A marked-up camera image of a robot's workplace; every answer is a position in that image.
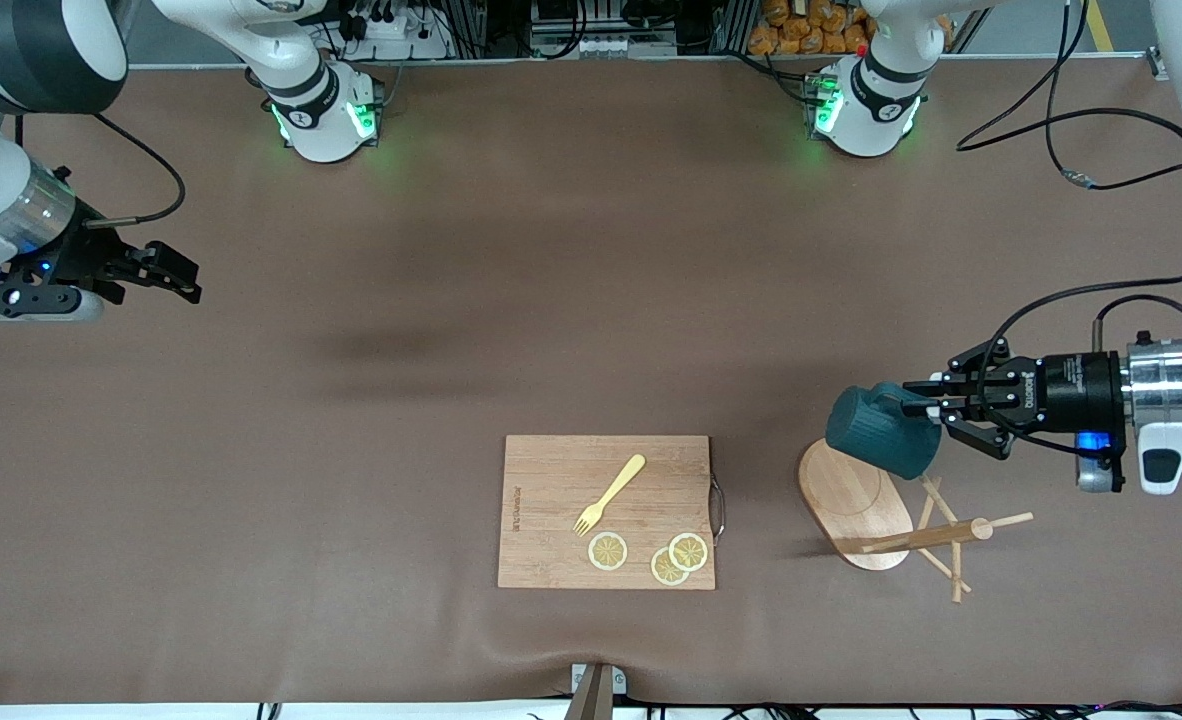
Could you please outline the dark green mug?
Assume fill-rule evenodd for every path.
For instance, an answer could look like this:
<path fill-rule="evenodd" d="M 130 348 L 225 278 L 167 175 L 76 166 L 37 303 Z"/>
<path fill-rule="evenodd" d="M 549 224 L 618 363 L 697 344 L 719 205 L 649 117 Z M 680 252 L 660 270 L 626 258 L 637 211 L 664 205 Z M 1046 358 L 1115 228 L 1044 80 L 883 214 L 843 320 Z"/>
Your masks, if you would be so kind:
<path fill-rule="evenodd" d="M 942 430 L 923 414 L 926 397 L 892 382 L 850 385 L 834 400 L 825 429 L 833 450 L 905 479 L 937 458 Z"/>

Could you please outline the wooden mug rack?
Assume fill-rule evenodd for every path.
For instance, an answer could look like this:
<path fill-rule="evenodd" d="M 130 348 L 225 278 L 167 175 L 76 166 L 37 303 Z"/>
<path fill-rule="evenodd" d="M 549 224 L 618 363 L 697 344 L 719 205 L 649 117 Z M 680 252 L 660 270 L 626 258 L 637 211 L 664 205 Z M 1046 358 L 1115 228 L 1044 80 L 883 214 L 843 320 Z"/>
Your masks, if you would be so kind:
<path fill-rule="evenodd" d="M 989 541 L 999 528 L 1034 520 L 1033 512 L 1001 518 L 963 518 L 952 510 L 939 476 L 918 476 L 918 515 L 908 510 L 891 473 L 834 450 L 824 439 L 803 450 L 797 486 L 834 554 L 862 571 L 889 571 L 918 556 L 949 583 L 952 603 L 962 603 L 966 544 Z"/>

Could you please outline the white power strip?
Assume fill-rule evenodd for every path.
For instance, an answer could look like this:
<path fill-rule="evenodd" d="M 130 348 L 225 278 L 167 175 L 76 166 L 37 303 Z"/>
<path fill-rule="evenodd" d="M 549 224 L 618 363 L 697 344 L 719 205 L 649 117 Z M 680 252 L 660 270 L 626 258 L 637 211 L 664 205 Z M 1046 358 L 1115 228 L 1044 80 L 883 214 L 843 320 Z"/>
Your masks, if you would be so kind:
<path fill-rule="evenodd" d="M 459 56 L 444 13 L 426 5 L 355 6 L 338 20 L 318 22 L 314 40 L 344 61 L 435 61 Z"/>

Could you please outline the yellow plastic fork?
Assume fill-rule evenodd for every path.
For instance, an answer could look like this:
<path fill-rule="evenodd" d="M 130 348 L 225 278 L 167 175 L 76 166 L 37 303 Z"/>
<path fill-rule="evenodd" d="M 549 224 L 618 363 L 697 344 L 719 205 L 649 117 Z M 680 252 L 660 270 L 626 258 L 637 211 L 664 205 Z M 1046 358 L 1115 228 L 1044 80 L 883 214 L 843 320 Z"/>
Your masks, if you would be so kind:
<path fill-rule="evenodd" d="M 591 528 L 595 528 L 596 525 L 599 524 L 600 518 L 603 518 L 604 510 L 606 510 L 609 502 L 613 501 L 613 498 L 618 497 L 619 493 L 626 488 L 628 484 L 631 484 L 641 471 L 645 468 L 645 456 L 635 454 L 629 458 L 626 463 L 623 465 L 623 468 L 618 471 L 617 476 L 611 480 L 609 487 L 600 493 L 600 497 L 597 498 L 595 502 L 591 502 L 591 505 L 587 505 L 586 510 L 583 510 L 582 514 L 578 515 L 574 523 L 574 534 L 577 537 L 583 537 L 586 536 Z"/>

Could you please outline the orange packaged items pile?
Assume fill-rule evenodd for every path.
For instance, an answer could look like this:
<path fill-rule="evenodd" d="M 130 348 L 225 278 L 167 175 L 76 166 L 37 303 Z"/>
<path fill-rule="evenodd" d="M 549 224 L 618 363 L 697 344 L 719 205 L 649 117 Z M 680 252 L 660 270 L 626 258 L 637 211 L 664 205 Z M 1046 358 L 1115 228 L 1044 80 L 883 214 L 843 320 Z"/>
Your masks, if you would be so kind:
<path fill-rule="evenodd" d="M 860 0 L 760 0 L 746 53 L 862 54 L 878 30 Z"/>

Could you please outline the brown table mat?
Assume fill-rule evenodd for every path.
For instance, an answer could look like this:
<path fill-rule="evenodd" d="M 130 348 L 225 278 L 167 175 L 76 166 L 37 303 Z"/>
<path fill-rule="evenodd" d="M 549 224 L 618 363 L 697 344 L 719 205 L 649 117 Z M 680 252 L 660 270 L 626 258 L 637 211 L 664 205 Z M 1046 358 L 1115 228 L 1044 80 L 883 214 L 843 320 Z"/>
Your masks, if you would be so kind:
<path fill-rule="evenodd" d="M 1182 170 L 1084 192 L 1030 135 L 956 153 L 1039 61 L 948 61 L 843 158 L 734 61 L 413 67 L 375 149 L 277 140 L 238 70 L 137 72 L 111 117 L 201 265 L 89 324 L 0 323 L 0 703 L 550 696 L 1182 702 L 1182 482 L 946 445 L 966 550 L 824 553 L 795 486 L 847 385 L 924 378 L 1017 307 L 1182 272 Z M 707 592 L 498 588 L 512 434 L 712 437 Z"/>

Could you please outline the wooden cutting board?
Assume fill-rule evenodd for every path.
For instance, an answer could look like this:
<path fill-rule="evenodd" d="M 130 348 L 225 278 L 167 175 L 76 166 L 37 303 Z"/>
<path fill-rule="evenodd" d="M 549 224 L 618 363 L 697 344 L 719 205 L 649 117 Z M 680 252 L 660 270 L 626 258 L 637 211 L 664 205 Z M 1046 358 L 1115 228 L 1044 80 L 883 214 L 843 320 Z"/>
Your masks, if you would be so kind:
<path fill-rule="evenodd" d="M 574 534 L 595 502 L 635 454 L 647 466 L 604 510 L 586 536 Z M 498 584 L 543 591 L 714 591 L 715 539 L 712 448 L 704 436 L 509 436 L 501 479 Z M 626 564 L 600 571 L 587 541 L 615 532 L 626 539 Z M 650 560 L 674 536 L 704 537 L 712 556 L 675 588 L 656 582 Z"/>

